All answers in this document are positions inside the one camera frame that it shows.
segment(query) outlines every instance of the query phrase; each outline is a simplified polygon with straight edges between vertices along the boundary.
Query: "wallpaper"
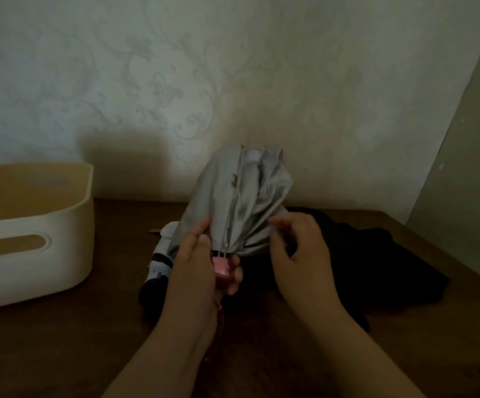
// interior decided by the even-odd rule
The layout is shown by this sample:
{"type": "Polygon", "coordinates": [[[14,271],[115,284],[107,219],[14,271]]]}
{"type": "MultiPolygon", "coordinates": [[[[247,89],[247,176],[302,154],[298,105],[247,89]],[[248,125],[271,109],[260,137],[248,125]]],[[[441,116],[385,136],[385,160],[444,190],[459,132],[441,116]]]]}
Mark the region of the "wallpaper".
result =
{"type": "Polygon", "coordinates": [[[290,202],[405,221],[480,55],[480,0],[0,0],[0,163],[188,200],[280,144],[290,202]]]}

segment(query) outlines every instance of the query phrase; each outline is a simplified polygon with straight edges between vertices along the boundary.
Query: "floral wallpaper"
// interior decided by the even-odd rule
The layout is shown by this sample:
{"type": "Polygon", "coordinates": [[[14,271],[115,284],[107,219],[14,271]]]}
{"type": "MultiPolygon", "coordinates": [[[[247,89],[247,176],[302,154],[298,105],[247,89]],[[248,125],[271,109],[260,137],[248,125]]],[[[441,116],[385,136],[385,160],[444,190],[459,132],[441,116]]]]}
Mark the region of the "floral wallpaper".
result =
{"type": "Polygon", "coordinates": [[[0,163],[188,200],[229,142],[290,202],[405,221],[480,54],[480,0],[0,0],[0,163]]]}

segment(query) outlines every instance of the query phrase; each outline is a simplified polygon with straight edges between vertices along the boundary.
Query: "white container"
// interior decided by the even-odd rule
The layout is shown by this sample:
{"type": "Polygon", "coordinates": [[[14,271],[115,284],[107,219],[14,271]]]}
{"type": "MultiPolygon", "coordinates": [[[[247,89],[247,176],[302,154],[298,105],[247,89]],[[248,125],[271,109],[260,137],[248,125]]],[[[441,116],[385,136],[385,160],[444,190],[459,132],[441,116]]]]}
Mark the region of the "white container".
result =
{"type": "Polygon", "coordinates": [[[0,166],[0,306],[76,286],[92,269],[93,167],[0,166]]]}

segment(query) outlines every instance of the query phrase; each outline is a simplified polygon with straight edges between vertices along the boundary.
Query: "wooden table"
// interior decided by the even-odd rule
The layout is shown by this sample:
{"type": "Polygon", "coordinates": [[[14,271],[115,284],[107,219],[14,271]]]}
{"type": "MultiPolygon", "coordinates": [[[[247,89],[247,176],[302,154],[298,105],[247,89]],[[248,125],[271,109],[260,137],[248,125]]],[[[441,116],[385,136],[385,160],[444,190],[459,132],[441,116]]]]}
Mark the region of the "wooden table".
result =
{"type": "MultiPolygon", "coordinates": [[[[94,268],[77,287],[0,308],[0,397],[98,397],[152,325],[137,302],[153,248],[148,233],[183,204],[97,200],[94,268]]],[[[480,397],[480,276],[381,212],[328,211],[383,227],[450,277],[437,305],[369,313],[371,336],[428,395],[480,397]]],[[[225,313],[221,347],[195,396],[330,396],[315,343],[272,290],[246,286],[225,313]]]]}

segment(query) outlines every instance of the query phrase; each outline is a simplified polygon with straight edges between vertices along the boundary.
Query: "person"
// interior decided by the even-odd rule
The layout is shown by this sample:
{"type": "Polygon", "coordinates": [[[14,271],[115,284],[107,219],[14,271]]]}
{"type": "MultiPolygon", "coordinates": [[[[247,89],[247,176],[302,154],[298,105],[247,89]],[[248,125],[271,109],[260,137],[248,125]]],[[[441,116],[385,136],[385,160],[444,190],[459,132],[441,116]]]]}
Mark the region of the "person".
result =
{"type": "MultiPolygon", "coordinates": [[[[269,219],[276,231],[270,250],[279,290],[325,355],[345,398],[422,398],[422,392],[347,314],[338,299],[329,249],[316,221],[303,213],[269,219]],[[291,234],[297,252],[288,257],[283,239],[291,234]]],[[[104,393],[118,397],[189,397],[199,364],[217,328],[223,293],[215,290],[211,242],[205,218],[179,247],[157,326],[104,393]]],[[[234,294],[242,281],[239,258],[234,294]]]]}

